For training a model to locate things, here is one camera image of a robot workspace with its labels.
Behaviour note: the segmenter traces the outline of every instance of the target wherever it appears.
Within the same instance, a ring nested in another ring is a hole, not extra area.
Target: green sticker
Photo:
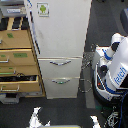
[[[1,55],[1,57],[6,57],[5,55]]]
[[[9,69],[13,69],[13,68],[10,67]]]
[[[45,11],[46,11],[46,7],[45,7],[44,5],[41,5],[41,7],[40,7],[40,11],[42,11],[42,13],[45,13]]]
[[[15,58],[25,58],[28,57],[27,53],[13,53]]]
[[[7,33],[7,35],[8,35],[8,38],[14,38],[12,33]]]

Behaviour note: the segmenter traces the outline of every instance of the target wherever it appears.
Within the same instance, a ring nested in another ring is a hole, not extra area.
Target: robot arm
[[[128,37],[116,33],[112,36],[110,47],[97,47],[92,69],[95,89],[106,100],[120,97],[128,84]]]

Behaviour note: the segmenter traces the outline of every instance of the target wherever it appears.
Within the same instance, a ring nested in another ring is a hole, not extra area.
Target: wooden cabinet
[[[31,97],[30,92],[32,96],[38,96],[39,92],[43,96],[31,34],[29,30],[12,30],[13,21],[14,18],[9,18],[7,30],[0,31],[0,93],[24,93]]]

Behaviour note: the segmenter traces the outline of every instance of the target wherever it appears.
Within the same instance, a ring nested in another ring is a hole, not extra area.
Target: open drawer
[[[28,30],[21,30],[23,18],[2,18],[1,26],[7,22],[7,29],[0,31],[0,49],[8,48],[31,48]]]
[[[2,81],[0,82],[0,93],[40,91],[38,76],[22,76],[17,79],[16,77],[0,77],[0,81]]]
[[[31,49],[0,50],[0,66],[35,64]]]
[[[0,66],[1,76],[18,76],[18,75],[38,75],[38,69],[36,65],[29,66]]]

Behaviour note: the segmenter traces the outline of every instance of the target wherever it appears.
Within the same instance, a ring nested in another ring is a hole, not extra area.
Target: white cabinet
[[[33,41],[38,44],[37,47],[34,43],[47,98],[77,97],[91,0],[24,0],[24,3]],[[52,78],[73,82],[60,86],[49,81]]]

